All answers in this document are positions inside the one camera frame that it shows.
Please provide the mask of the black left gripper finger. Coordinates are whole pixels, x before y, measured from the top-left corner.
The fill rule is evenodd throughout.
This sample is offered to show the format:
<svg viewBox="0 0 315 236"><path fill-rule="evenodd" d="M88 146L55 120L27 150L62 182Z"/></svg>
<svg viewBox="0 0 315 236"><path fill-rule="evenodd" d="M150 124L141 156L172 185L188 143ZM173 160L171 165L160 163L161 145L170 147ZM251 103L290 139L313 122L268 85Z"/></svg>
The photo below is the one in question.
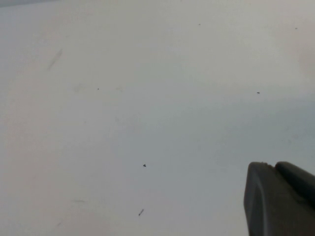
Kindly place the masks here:
<svg viewBox="0 0 315 236"><path fill-rule="evenodd" d="M244 210L251 236L313 236L315 177L289 162L251 162Z"/></svg>

